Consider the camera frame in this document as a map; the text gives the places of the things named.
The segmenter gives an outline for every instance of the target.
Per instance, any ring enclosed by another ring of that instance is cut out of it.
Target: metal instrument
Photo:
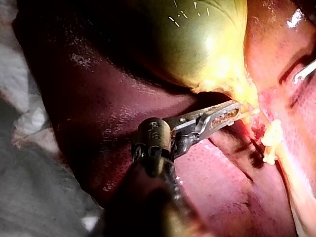
[[[231,100],[177,117],[144,120],[132,142],[132,165],[106,208],[106,236],[213,236],[178,183],[174,160],[234,123],[240,107]]]

